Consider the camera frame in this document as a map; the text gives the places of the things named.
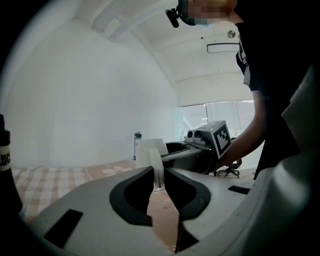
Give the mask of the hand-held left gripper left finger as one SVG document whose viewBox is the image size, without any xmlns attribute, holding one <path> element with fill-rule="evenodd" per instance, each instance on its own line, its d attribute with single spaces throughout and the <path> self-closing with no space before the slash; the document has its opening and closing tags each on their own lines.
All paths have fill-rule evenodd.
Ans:
<svg viewBox="0 0 320 256">
<path fill-rule="evenodd" d="M 30 229 L 56 255 L 170 256 L 147 214 L 152 167 L 86 182 L 43 210 Z"/>
</svg>

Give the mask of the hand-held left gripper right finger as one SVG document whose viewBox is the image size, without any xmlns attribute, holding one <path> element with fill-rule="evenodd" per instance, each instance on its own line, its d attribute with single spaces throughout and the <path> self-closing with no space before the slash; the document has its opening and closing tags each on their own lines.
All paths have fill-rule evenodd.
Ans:
<svg viewBox="0 0 320 256">
<path fill-rule="evenodd" d="M 244 200 L 254 180 L 167 167 L 164 186 L 178 211 L 177 253 L 215 231 Z"/>
</svg>

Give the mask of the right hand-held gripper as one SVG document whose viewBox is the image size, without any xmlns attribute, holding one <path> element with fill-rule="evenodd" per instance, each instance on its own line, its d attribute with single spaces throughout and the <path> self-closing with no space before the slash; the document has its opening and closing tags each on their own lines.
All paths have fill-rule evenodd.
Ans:
<svg viewBox="0 0 320 256">
<path fill-rule="evenodd" d="M 213 121 L 189 130 L 184 142 L 166 143 L 169 154 L 162 155 L 161 160 L 165 168 L 195 173 L 215 172 L 230 146 L 231 138 L 226 121 Z"/>
</svg>

